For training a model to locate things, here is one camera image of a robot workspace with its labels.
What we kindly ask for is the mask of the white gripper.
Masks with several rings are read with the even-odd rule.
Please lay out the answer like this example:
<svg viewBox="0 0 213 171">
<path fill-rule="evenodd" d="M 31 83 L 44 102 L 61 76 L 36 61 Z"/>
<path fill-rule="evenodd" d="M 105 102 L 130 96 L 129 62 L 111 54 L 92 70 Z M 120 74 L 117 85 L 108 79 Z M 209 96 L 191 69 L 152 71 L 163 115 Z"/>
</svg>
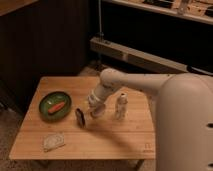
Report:
<svg viewBox="0 0 213 171">
<path fill-rule="evenodd" d="M 106 109 L 106 105 L 99 99 L 97 98 L 94 94 L 90 94 L 87 97 L 88 105 L 89 105 L 89 114 L 93 118 L 98 118 L 101 117 Z M 84 117 L 84 113 L 82 112 L 81 109 L 77 108 L 75 110 L 75 115 L 77 118 L 77 123 L 80 127 L 85 127 L 86 126 L 86 121 Z"/>
</svg>

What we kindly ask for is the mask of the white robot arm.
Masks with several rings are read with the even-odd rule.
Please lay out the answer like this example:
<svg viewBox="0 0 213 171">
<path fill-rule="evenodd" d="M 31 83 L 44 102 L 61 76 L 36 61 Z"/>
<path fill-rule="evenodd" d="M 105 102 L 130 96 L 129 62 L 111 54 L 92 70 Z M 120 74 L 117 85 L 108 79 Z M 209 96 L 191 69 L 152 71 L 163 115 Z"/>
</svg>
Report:
<svg viewBox="0 0 213 171">
<path fill-rule="evenodd" d="M 105 69 L 76 115 L 83 120 L 123 87 L 154 100 L 156 171 L 213 171 L 213 76 Z"/>
</svg>

